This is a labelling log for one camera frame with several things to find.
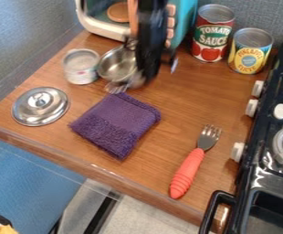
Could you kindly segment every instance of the can label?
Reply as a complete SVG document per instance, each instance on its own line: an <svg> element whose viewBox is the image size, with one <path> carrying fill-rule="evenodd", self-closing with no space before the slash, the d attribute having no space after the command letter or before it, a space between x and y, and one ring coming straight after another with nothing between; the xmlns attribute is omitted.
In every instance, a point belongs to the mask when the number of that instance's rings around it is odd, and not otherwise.
<svg viewBox="0 0 283 234"><path fill-rule="evenodd" d="M193 55L205 62L216 62L225 55L228 36L232 31L229 25L212 25L206 20L197 20L194 31Z"/></svg>
<svg viewBox="0 0 283 234"><path fill-rule="evenodd" d="M233 40L228 65L243 74L255 74L267 63L271 46L264 48L246 48Z"/></svg>

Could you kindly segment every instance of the purple washcloth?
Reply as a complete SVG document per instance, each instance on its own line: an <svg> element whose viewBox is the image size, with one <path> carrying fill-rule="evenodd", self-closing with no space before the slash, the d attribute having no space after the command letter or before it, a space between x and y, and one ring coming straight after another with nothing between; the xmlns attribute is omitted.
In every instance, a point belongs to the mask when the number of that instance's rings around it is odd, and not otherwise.
<svg viewBox="0 0 283 234"><path fill-rule="evenodd" d="M105 97L70 127L123 160L139 138L160 119L160 113L153 107L120 93Z"/></svg>

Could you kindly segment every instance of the white knob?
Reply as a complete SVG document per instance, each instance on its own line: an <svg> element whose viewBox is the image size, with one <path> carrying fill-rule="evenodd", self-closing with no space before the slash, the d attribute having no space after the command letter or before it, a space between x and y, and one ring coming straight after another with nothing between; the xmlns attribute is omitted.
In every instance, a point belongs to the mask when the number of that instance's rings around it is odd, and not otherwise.
<svg viewBox="0 0 283 234"><path fill-rule="evenodd" d="M278 120L283 119L283 104L280 103L274 108L274 117Z"/></svg>
<svg viewBox="0 0 283 234"><path fill-rule="evenodd" d="M246 106L246 115L249 117L254 117L257 111L258 100L250 99Z"/></svg>
<svg viewBox="0 0 283 234"><path fill-rule="evenodd" d="M261 93L262 93L263 87L264 87L264 81L262 81L262 80L257 80L257 81L255 82L255 85L253 86L251 95L252 95L252 96L255 96L255 97L257 97L257 98L259 98L259 96L260 96Z"/></svg>
<svg viewBox="0 0 283 234"><path fill-rule="evenodd" d="M244 152L245 144L244 143L234 143L232 153L230 154L230 158L235 162L239 163L242 153Z"/></svg>

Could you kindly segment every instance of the toy kitchen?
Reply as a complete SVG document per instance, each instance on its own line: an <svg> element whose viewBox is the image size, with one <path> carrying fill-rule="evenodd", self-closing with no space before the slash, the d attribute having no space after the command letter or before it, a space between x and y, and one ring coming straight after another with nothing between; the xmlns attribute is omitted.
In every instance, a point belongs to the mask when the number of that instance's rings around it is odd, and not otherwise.
<svg viewBox="0 0 283 234"><path fill-rule="evenodd" d="M208 233L219 204L231 207L224 233L283 233L283 44L252 95L246 115L254 118L253 129L231 155L240 164L236 194L213 193L200 233Z"/></svg>

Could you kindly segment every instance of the blue surface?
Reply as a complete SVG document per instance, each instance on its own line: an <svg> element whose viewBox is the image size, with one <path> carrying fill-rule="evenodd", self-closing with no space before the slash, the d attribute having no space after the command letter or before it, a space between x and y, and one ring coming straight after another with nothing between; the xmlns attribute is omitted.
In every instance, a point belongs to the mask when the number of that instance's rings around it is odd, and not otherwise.
<svg viewBox="0 0 283 234"><path fill-rule="evenodd" d="M48 233L84 177L0 141L0 215L21 234Z"/></svg>

